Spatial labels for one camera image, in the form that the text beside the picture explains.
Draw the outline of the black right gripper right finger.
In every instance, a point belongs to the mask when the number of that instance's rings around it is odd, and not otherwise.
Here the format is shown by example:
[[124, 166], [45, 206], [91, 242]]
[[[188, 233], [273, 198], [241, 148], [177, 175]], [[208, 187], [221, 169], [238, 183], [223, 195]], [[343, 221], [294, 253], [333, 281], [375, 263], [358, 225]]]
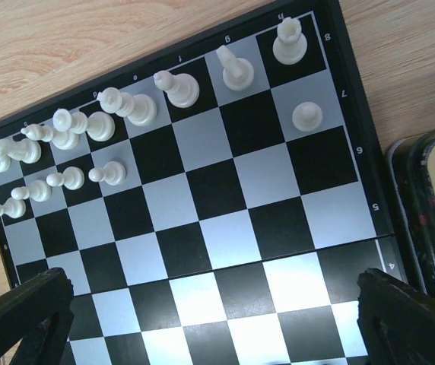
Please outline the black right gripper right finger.
[[370, 364], [435, 364], [435, 299], [376, 268], [357, 280]]

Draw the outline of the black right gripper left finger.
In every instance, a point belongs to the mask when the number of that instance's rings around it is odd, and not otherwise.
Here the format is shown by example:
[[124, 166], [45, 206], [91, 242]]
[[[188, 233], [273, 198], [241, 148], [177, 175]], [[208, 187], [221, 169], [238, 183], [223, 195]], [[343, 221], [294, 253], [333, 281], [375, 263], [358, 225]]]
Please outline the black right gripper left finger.
[[51, 268], [0, 296], [0, 358], [17, 345], [12, 364], [59, 364], [74, 319], [74, 289]]

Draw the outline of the dark floral metal tin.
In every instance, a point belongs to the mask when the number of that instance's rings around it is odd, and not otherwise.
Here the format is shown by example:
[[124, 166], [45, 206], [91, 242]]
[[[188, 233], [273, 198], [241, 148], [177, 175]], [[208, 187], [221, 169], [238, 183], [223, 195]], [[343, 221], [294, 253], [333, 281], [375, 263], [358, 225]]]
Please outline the dark floral metal tin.
[[398, 199], [397, 237], [412, 286], [435, 298], [435, 191], [427, 167], [435, 130], [394, 142], [386, 153]]

